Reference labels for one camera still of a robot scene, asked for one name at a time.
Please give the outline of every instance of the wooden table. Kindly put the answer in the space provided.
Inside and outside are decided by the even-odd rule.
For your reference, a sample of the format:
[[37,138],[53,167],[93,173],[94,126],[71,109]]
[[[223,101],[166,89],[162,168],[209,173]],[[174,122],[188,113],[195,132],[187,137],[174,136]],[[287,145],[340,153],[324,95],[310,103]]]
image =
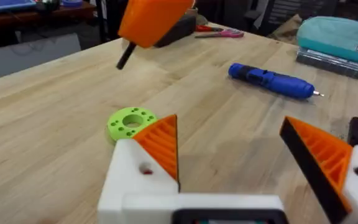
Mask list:
[[56,19],[63,17],[81,17],[92,18],[96,6],[88,2],[83,2],[81,7],[64,7],[60,6],[59,10],[53,11],[49,16],[42,16],[36,11],[24,11],[12,13],[0,13],[0,28],[11,27],[16,25],[24,25],[30,22],[36,22],[46,19]]
[[[328,223],[278,132],[285,115],[346,139],[358,80],[295,62],[297,47],[252,34],[137,48],[122,40],[0,78],[0,223],[96,223],[113,145],[109,116],[178,115],[184,192],[278,194],[291,223]],[[293,75],[325,97],[296,101],[231,80],[233,62]]]

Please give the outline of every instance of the scissors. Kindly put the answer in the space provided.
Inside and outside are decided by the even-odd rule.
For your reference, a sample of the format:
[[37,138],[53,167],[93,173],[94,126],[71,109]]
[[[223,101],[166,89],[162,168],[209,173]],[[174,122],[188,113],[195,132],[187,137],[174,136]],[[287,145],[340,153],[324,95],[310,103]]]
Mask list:
[[203,26],[203,25],[196,26],[196,32],[221,32],[221,31],[223,31],[223,29],[218,27],[210,27],[210,26]]
[[243,37],[244,33],[239,30],[234,29],[226,29],[222,32],[218,32],[215,34],[205,34],[205,35],[197,35],[196,38],[210,38],[210,37],[231,37],[231,38],[240,38]]

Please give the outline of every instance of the blue screwdriver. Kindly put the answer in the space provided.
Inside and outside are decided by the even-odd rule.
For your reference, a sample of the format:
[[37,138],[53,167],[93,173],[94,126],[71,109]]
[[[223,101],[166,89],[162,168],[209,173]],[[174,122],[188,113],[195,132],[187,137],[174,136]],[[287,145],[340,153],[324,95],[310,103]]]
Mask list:
[[247,65],[234,63],[229,68],[232,78],[240,79],[253,85],[260,85],[275,93],[285,96],[307,99],[312,95],[324,96],[314,90],[314,86],[300,78],[282,75]]

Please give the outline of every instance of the green ring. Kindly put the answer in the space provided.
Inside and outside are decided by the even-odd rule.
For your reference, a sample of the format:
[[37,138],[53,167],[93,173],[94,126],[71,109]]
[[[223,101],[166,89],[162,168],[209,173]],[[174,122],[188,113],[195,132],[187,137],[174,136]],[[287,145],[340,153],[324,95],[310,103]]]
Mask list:
[[[132,138],[139,131],[157,121],[153,112],[139,107],[124,108],[110,116],[107,123],[110,137],[118,139]],[[138,127],[128,127],[127,124],[137,123]]]

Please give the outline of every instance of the teal pencil case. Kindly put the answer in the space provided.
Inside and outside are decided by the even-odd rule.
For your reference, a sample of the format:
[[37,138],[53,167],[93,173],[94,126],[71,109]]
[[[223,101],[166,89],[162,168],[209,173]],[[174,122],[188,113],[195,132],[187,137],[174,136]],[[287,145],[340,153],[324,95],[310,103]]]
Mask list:
[[300,47],[358,62],[358,21],[314,17],[302,23],[296,38]]

